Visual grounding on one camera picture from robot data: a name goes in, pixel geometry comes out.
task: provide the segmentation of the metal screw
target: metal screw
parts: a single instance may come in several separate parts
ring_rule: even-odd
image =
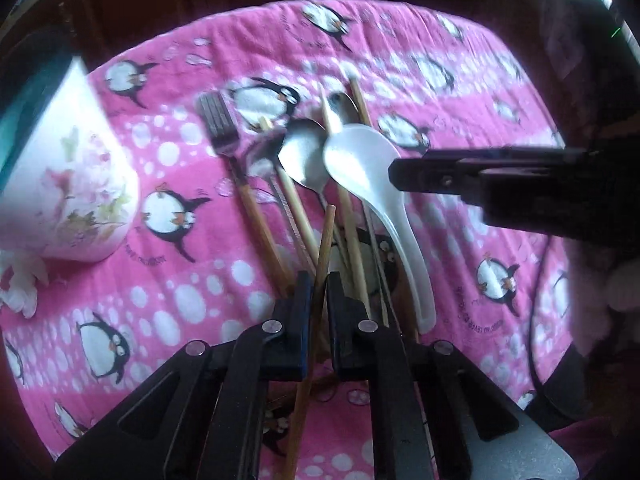
[[[378,324],[373,320],[363,319],[361,322],[358,323],[358,329],[361,332],[371,334],[378,329]]]
[[[433,348],[438,354],[442,354],[442,355],[453,354],[453,345],[449,341],[444,341],[444,339],[436,341],[433,344]]]
[[[187,348],[184,349],[188,355],[196,357],[198,355],[204,354],[204,351],[207,349],[207,345],[204,341],[200,341],[199,339],[194,339],[193,341],[189,341],[187,343]]]
[[[268,319],[262,324],[262,330],[267,334],[277,334],[282,330],[282,323],[276,319]]]

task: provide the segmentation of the spoon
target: spoon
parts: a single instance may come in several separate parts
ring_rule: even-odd
[[[360,113],[358,108],[354,104],[353,100],[344,92],[333,92],[327,97],[329,104],[329,121],[336,132],[340,132],[345,124],[359,124]],[[367,233],[369,234],[369,240],[371,241],[371,253],[373,261],[376,264],[376,285],[380,292],[380,307],[381,318],[385,326],[389,325],[387,306],[391,309],[392,316],[394,316],[396,326],[398,330],[400,325],[398,318],[396,317],[396,311],[393,310],[391,302],[391,291],[389,291],[389,284],[386,280],[385,269],[380,259],[380,252],[378,251],[378,244],[376,242],[376,231],[373,227],[373,218],[371,217],[371,209],[366,203],[362,204],[362,210],[364,212],[365,224],[367,226]]]
[[[279,132],[264,137],[250,146],[243,157],[245,173],[248,176],[263,178],[269,183],[271,192],[278,200],[280,208],[284,211],[289,222],[289,231],[293,237],[300,264],[307,270],[313,270],[315,268],[313,261],[310,260],[308,253],[304,250],[302,236],[291,212],[289,202],[278,183],[276,168],[274,167],[274,160],[278,156],[283,140],[284,132]]]
[[[287,123],[287,135],[284,138],[278,160],[284,171],[300,186],[316,192],[322,209],[326,211],[324,188],[331,177],[322,160],[322,149],[326,142],[326,130],[311,119],[292,119]],[[334,224],[334,241],[345,270],[350,272],[347,252],[337,224]]]
[[[423,334],[435,325],[436,312],[429,272],[404,210],[402,192],[388,177],[389,165],[399,157],[389,140],[364,124],[347,124],[324,146],[329,174],[369,204],[396,245],[414,300],[418,331]]]

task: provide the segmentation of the white ceramic spoon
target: white ceramic spoon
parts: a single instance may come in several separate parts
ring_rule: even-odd
[[[418,331],[436,323],[427,265],[404,210],[402,192],[389,182],[389,165],[400,157],[386,137],[364,124],[347,124],[324,144],[324,164],[343,188],[367,202],[378,215],[404,265],[414,299]]]

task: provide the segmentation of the white flower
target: white flower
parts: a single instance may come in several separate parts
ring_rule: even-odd
[[[36,278],[49,285],[47,267],[41,257],[25,251],[0,251],[0,276],[12,268],[14,275],[9,280],[9,290],[0,289],[0,300],[15,313],[21,312],[29,319],[36,313],[38,291]]]

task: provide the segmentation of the metal spoon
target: metal spoon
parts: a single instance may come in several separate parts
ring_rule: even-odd
[[[322,149],[326,142],[326,130],[311,119],[292,119],[287,123],[278,160],[284,171],[301,186],[316,192],[322,209],[326,209],[324,187],[331,177],[322,160]],[[351,274],[347,251],[342,241],[340,229],[334,224],[334,241],[348,274]]]
[[[330,120],[335,120],[336,132],[340,132],[345,124],[359,124],[360,113],[354,104],[353,100],[344,92],[334,92],[327,98],[329,103],[329,109],[332,112]],[[362,210],[364,211],[365,224],[367,225],[367,233],[369,234],[369,240],[371,242],[371,252],[373,254],[373,261],[376,264],[376,280],[378,290],[380,291],[380,307],[382,308],[382,319],[385,325],[388,326],[388,311],[386,305],[391,309],[391,313],[394,316],[396,326],[398,330],[400,325],[398,324],[398,318],[396,317],[396,311],[393,310],[393,304],[391,302],[391,292],[389,291],[389,284],[386,281],[385,269],[380,259],[380,253],[378,252],[378,244],[376,238],[376,232],[373,227],[373,218],[371,217],[371,209],[363,202]]]
[[[296,248],[296,254],[300,260],[300,264],[307,270],[313,271],[315,269],[313,261],[310,259],[309,254],[305,251],[305,246],[300,235],[300,231],[296,224],[296,221],[291,212],[289,202],[287,201],[280,183],[277,179],[277,172],[274,164],[277,164],[277,156],[280,151],[280,147],[285,138],[284,131],[273,132],[262,140],[256,142],[249,147],[244,154],[242,161],[245,166],[245,173],[248,176],[258,176],[263,178],[269,183],[271,192],[278,200],[280,207],[283,209],[287,221],[289,222],[289,231],[293,237],[294,245]]]

